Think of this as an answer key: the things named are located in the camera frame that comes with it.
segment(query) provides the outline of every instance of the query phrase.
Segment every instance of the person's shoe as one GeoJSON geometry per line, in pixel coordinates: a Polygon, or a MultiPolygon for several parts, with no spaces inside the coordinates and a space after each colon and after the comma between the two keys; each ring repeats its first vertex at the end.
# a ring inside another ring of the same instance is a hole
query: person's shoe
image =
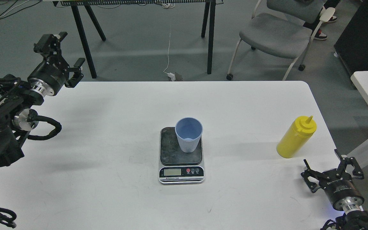
{"type": "Polygon", "coordinates": [[[332,23],[332,22],[336,22],[336,20],[337,20],[337,17],[336,16],[332,16],[327,22],[325,22],[325,23],[332,23]]]}
{"type": "Polygon", "coordinates": [[[314,36],[314,39],[316,39],[316,40],[326,40],[327,35],[325,35],[321,30],[318,30],[316,35],[314,36]]]}

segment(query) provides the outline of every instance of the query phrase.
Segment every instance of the power plug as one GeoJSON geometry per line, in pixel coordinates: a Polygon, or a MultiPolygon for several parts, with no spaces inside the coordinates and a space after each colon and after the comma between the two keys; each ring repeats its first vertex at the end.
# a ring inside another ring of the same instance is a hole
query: power plug
{"type": "Polygon", "coordinates": [[[169,78],[171,78],[171,81],[183,81],[183,77],[180,74],[178,74],[177,72],[167,73],[167,76],[169,78]]]}
{"type": "Polygon", "coordinates": [[[175,81],[175,74],[174,73],[167,73],[167,76],[171,78],[171,81],[175,81]]]}

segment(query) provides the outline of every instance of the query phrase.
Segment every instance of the ribbed cup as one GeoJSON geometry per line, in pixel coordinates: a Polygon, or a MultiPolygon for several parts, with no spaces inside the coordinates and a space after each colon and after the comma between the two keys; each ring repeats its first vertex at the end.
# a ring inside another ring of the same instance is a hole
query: ribbed cup
{"type": "Polygon", "coordinates": [[[195,118],[183,118],[175,125],[178,144],[184,153],[192,153],[200,141],[203,125],[195,118]]]}

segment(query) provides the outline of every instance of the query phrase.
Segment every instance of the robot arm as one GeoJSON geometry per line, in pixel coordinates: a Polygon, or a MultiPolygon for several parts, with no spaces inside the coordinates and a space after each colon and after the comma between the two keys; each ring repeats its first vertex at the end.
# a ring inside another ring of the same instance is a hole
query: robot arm
{"type": "MultiPolygon", "coordinates": [[[[39,116],[31,107],[42,105],[45,96],[57,95],[64,85],[75,87],[83,78],[81,66],[85,59],[79,58],[70,67],[62,57],[60,42],[66,35],[67,32],[60,32],[59,35],[45,34],[34,45],[34,51],[42,55],[43,61],[27,81],[11,74],[0,79],[0,167],[10,166],[24,157],[21,147],[25,140],[48,140],[60,132],[62,127],[59,122],[39,116]],[[38,122],[47,122],[54,129],[46,136],[30,135],[38,122]]],[[[15,218],[13,211],[0,208],[0,223],[14,228],[15,218]]]]}
{"type": "Polygon", "coordinates": [[[330,204],[337,211],[344,211],[343,216],[337,217],[336,221],[328,220],[321,230],[329,227],[341,230],[368,230],[368,211],[362,211],[360,206],[364,203],[364,198],[356,189],[352,182],[352,176],[346,172],[346,166],[354,167],[353,175],[355,179],[364,179],[364,174],[354,157],[340,155],[340,164],[336,169],[324,171],[323,173],[312,170],[304,160],[306,169],[301,176],[312,193],[318,189],[323,189],[329,198],[330,204]],[[318,180],[318,184],[310,182],[309,177],[318,180]]]}

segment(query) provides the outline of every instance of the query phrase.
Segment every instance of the black desk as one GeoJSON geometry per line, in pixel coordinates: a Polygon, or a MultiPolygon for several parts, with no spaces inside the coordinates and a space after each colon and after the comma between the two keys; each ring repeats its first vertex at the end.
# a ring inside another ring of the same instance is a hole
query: black desk
{"type": "Polygon", "coordinates": [[[368,71],[368,0],[364,0],[334,44],[349,76],[368,71]]]}
{"type": "Polygon", "coordinates": [[[73,16],[75,18],[76,26],[78,28],[80,40],[82,42],[83,51],[86,55],[86,60],[88,61],[90,73],[92,78],[96,78],[95,65],[93,64],[92,55],[90,54],[90,49],[88,41],[86,39],[85,30],[83,29],[82,20],[80,18],[78,6],[84,6],[89,14],[90,19],[92,19],[93,24],[96,27],[97,32],[100,35],[102,41],[106,41],[106,36],[104,35],[95,14],[91,8],[91,5],[110,5],[110,4],[162,4],[162,3],[205,3],[204,16],[203,16],[203,28],[201,30],[201,37],[205,38],[207,20],[209,16],[209,37],[208,37],[208,61],[207,61],[207,74],[211,74],[212,71],[212,54],[213,54],[213,44],[214,44],[214,24],[215,24],[215,8],[216,0],[70,0],[61,1],[62,6],[70,6],[72,8],[73,16]]]}

